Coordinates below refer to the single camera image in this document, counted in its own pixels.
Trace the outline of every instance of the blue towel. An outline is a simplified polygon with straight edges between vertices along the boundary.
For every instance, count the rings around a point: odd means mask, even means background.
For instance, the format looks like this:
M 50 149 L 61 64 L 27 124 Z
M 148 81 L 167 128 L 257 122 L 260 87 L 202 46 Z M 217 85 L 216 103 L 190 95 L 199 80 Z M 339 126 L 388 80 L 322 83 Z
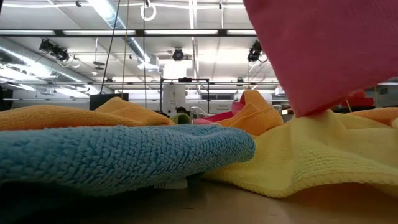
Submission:
M 254 149 L 249 134 L 215 125 L 3 131 L 0 190 L 15 182 L 114 195 L 243 162 Z

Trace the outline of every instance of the orange towel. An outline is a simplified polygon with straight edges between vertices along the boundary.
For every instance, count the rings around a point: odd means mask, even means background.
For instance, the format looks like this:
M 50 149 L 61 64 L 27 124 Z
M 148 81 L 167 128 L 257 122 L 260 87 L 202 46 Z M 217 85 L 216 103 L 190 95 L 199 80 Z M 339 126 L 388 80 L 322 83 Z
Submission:
M 77 126 L 155 126 L 173 121 L 118 97 L 95 111 L 65 106 L 35 105 L 0 113 L 0 131 L 66 128 Z
M 257 90 L 246 90 L 243 93 L 245 106 L 230 119 L 217 122 L 225 127 L 234 127 L 254 136 L 282 125 L 279 112 L 269 106 Z
M 392 122 L 398 118 L 397 108 L 376 108 L 373 110 L 364 110 L 349 113 L 350 115 L 360 116 L 362 118 L 371 119 L 388 126 L 392 126 Z

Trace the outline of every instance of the green towel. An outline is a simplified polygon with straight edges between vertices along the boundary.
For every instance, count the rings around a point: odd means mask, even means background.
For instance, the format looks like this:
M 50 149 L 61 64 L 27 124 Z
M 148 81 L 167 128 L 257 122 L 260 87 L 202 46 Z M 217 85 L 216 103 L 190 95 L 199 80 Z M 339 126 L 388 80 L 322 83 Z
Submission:
M 174 121 L 175 124 L 191 124 L 191 118 L 183 113 L 176 114 L 169 119 Z

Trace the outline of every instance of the pink towel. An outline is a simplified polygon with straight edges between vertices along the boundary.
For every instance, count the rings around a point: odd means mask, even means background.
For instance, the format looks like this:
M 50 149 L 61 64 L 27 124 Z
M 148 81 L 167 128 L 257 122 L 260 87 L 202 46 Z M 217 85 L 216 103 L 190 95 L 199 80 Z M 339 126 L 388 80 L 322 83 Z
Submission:
M 398 0 L 245 0 L 296 116 L 398 76 Z
M 207 118 L 196 119 L 193 121 L 194 124 L 211 124 L 217 121 L 223 121 L 232 118 L 236 115 L 246 104 L 244 99 L 244 93 L 242 94 L 241 100 L 239 102 L 232 102 L 232 110 L 225 113 L 220 113 L 217 115 L 209 116 Z

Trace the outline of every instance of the spotlight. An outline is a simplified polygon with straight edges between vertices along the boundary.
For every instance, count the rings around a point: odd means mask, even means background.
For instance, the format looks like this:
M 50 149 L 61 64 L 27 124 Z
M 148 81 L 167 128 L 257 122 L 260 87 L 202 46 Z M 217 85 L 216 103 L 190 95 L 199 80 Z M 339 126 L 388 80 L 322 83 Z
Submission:
M 236 82 L 243 82 L 243 78 L 238 78 L 238 80 L 236 80 Z
M 182 61 L 184 59 L 184 53 L 182 52 L 182 49 L 175 49 L 172 58 L 175 61 Z
M 257 62 L 260 59 L 261 54 L 262 54 L 261 44 L 258 40 L 256 40 L 253 46 L 250 48 L 248 61 L 251 63 Z
M 54 56 L 60 62 L 69 61 L 68 49 L 55 45 L 49 40 L 42 40 L 39 50 L 45 53 L 50 53 L 51 56 Z

